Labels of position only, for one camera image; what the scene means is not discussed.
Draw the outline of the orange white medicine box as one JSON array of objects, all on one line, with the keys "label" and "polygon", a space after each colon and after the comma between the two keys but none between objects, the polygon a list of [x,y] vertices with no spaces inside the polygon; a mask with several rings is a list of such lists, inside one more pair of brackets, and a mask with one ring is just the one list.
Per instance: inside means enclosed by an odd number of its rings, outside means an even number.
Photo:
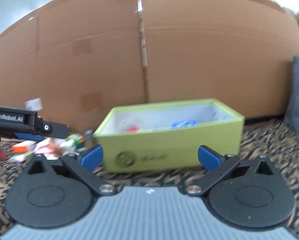
[{"label": "orange white medicine box", "polygon": [[21,154],[33,151],[36,148],[37,142],[26,140],[12,146],[12,153]]}]

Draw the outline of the green colourful small box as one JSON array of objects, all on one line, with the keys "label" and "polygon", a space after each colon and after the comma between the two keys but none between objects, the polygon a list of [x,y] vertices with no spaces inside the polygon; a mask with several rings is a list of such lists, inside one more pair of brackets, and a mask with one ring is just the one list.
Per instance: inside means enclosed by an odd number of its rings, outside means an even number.
[{"label": "green colourful small box", "polygon": [[85,144],[85,137],[79,133],[72,133],[66,138],[66,142],[71,147],[81,148]]}]

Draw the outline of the lime green storage box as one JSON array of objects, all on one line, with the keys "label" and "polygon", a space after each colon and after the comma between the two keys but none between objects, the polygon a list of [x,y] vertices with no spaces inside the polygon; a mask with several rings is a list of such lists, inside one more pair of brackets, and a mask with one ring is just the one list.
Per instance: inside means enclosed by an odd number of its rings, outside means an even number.
[{"label": "lime green storage box", "polygon": [[245,117],[217,99],[114,107],[93,136],[109,173],[199,165],[201,145],[238,154]]}]

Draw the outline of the patterned black tan carpet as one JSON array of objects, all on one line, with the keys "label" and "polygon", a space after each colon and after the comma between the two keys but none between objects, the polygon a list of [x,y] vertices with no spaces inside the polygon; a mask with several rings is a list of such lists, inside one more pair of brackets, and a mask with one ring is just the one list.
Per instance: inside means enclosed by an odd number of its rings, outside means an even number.
[{"label": "patterned black tan carpet", "polygon": [[[299,133],[275,119],[245,126],[239,156],[242,159],[254,159],[258,155],[267,156],[275,164],[293,191],[296,209],[287,225],[292,233],[299,237]],[[5,197],[26,165],[25,161],[22,163],[13,163],[8,160],[0,162],[0,235],[13,225],[4,206]],[[127,185],[192,185],[206,172],[200,167],[195,167],[162,172],[109,174],[99,166],[94,173],[120,190]]]}]

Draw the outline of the large cardboard box wall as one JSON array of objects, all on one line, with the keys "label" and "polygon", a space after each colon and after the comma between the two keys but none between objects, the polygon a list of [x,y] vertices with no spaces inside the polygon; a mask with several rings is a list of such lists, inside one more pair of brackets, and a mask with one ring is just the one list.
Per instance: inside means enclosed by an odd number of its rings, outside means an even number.
[{"label": "large cardboard box wall", "polygon": [[286,111],[299,14],[270,0],[53,0],[0,34],[0,106],[83,132],[116,106],[217,98]]}]

